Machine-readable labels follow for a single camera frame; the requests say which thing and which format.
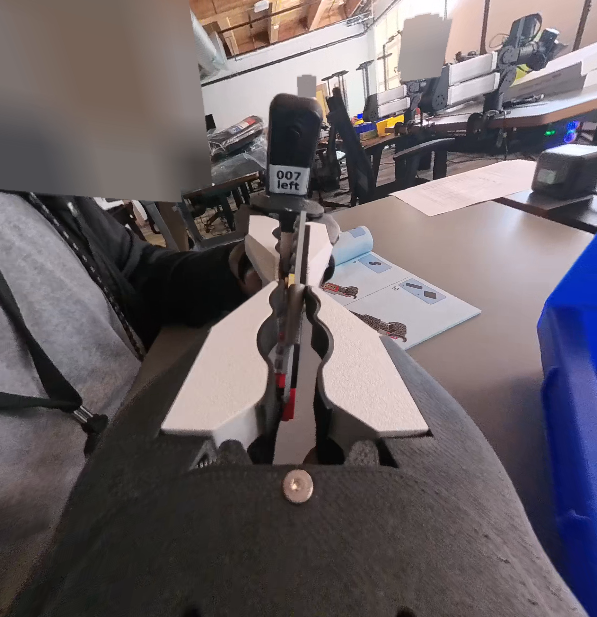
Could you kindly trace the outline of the person's left forearm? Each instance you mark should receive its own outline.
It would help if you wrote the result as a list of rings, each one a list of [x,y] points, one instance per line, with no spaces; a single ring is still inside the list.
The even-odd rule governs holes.
[[[246,298],[231,270],[232,246],[177,252],[111,231],[107,255],[119,307],[146,351],[166,326],[202,328]]]

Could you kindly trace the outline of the background work table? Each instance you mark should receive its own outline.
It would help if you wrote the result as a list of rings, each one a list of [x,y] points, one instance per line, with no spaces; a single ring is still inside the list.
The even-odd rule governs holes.
[[[479,133],[467,135],[470,115],[481,108],[479,103],[466,103],[429,119],[430,139],[456,140],[448,152],[446,176],[504,160],[535,160],[543,151],[544,128],[564,119],[582,123],[575,142],[597,144],[597,86],[513,106],[491,119]],[[425,181],[432,178],[433,157],[432,153],[421,158],[418,178]]]

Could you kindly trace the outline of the pale insulated air duct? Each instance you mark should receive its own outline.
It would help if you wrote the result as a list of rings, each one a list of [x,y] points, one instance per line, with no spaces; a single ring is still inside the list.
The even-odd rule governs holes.
[[[204,81],[227,70],[227,56],[222,39],[217,32],[214,32],[212,36],[210,36],[198,21],[193,11],[190,11],[190,18],[195,37],[200,80]]]

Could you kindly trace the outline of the blue plastic bin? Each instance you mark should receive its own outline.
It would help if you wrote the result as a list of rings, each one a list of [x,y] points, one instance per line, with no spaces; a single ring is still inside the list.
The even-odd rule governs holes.
[[[537,335],[563,578],[597,616],[597,234],[547,298]]]

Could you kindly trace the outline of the plastic wrapped bundle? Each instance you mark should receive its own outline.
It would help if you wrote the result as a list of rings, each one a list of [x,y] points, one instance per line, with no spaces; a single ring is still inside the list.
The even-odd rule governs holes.
[[[263,131],[264,120],[257,115],[251,115],[226,129],[208,134],[211,160],[235,154],[258,139]]]

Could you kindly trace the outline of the grey red toy brick model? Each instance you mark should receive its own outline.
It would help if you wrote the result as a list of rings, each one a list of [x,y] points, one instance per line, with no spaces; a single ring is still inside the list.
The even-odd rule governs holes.
[[[306,212],[284,215],[280,219],[278,249],[282,302],[277,309],[278,337],[274,357],[274,378],[282,422],[294,419],[306,280],[307,257],[304,251],[308,249],[306,224]]]

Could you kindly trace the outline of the person's left hand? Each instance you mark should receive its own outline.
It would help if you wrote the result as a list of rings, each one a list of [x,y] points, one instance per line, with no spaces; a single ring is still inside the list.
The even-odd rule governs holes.
[[[262,280],[247,255],[244,241],[233,247],[229,254],[229,266],[246,296],[254,296],[262,289]]]

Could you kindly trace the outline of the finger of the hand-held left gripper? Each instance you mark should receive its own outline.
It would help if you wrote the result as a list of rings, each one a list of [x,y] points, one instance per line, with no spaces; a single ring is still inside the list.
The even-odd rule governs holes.
[[[323,223],[307,222],[309,232],[308,257],[305,285],[318,287],[324,279],[325,270],[329,266],[333,244],[330,242],[329,232]]]
[[[245,275],[248,295],[256,295],[271,282],[284,281],[279,242],[279,220],[264,215],[250,215],[244,239],[245,254],[250,263]]]

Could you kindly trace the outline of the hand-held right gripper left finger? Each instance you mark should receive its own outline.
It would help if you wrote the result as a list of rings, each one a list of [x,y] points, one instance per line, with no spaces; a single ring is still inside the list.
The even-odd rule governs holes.
[[[285,285],[271,282],[209,330],[161,432],[251,445],[276,420],[271,352]]]

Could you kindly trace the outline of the grey-brown desk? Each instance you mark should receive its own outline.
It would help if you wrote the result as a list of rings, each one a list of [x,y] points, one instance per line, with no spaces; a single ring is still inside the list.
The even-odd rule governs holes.
[[[481,309],[409,354],[472,417],[545,551],[560,561],[536,324],[594,235],[497,202],[429,217],[388,196],[335,218],[343,231],[366,226],[387,261]]]

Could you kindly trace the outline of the dark cube device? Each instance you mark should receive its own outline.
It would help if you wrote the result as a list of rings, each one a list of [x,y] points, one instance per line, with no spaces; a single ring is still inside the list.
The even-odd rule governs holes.
[[[537,159],[531,189],[556,199],[593,194],[597,189],[597,146],[563,144]]]

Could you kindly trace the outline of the brick instruction booklet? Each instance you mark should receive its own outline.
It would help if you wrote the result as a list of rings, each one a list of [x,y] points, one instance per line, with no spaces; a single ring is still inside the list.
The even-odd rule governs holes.
[[[322,289],[404,350],[481,314],[373,251],[364,226],[342,232],[333,246],[335,270]]]

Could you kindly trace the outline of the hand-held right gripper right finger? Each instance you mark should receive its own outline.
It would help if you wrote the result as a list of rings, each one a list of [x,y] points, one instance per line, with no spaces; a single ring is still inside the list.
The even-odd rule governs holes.
[[[324,291],[306,287],[312,348],[320,357],[314,411],[324,438],[405,438],[428,425],[375,329]]]

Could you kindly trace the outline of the dark side desk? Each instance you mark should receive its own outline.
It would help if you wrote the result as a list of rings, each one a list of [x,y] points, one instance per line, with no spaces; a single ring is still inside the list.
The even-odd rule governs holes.
[[[495,199],[495,202],[593,235],[597,234],[597,194],[558,199],[526,190],[500,197]]]

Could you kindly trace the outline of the computer with coloured lights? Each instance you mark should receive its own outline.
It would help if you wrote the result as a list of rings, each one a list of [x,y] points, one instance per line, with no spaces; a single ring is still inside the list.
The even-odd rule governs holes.
[[[544,128],[542,135],[543,150],[574,143],[578,137],[581,124],[581,121],[576,119],[564,119],[549,123]]]

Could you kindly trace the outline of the black office chair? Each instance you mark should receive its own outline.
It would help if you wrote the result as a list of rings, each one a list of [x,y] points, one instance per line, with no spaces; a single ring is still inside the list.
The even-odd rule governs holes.
[[[440,138],[415,144],[402,149],[393,156],[395,181],[377,185],[377,172],[381,161],[384,142],[364,148],[349,119],[348,112],[340,96],[327,99],[330,124],[329,143],[334,143],[336,135],[341,137],[348,172],[349,207],[382,199],[395,192],[423,183],[417,180],[421,158],[434,154],[433,179],[446,176],[448,152],[456,145],[454,138]]]

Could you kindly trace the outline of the large flat white box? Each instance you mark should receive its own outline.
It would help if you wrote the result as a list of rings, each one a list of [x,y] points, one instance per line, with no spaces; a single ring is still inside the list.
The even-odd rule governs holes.
[[[590,68],[588,63],[578,62],[557,70],[545,68],[528,73],[508,89],[504,99],[510,101],[539,95],[554,96],[579,92],[593,86],[597,86],[597,66]]]

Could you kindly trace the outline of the white paper sheet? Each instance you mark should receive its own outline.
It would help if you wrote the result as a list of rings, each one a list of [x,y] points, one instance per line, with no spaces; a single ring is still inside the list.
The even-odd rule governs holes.
[[[392,193],[429,217],[493,201],[531,188],[536,163],[506,160]]]

